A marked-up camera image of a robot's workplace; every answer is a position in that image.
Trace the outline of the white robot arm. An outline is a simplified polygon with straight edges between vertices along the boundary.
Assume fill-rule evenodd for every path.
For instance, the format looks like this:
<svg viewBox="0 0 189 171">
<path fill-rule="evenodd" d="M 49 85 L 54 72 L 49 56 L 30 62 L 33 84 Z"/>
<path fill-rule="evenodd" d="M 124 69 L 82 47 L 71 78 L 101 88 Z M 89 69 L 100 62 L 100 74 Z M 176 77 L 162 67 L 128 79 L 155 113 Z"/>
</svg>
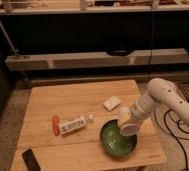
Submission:
<svg viewBox="0 0 189 171">
<path fill-rule="evenodd" d="M 189 127 L 189 103 L 178 93 L 176 85 L 161 78 L 151 79 L 146 92 L 131 106 L 119 111 L 118 127 L 122 136 L 132 136 L 140 131 L 142 123 L 150 117 L 158 103 L 172 109 Z"/>
</svg>

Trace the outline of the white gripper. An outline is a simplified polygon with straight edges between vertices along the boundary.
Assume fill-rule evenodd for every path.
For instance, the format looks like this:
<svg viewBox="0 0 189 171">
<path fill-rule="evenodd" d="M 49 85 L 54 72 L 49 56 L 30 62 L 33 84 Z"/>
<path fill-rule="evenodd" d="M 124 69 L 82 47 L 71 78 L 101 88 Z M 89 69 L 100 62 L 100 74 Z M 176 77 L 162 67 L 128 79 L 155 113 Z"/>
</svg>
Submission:
<svg viewBox="0 0 189 171">
<path fill-rule="evenodd" d="M 132 114 L 129 107 L 122 106 L 119 109 L 118 127 L 122 136 L 132 136 L 139 132 L 141 122 Z"/>
</svg>

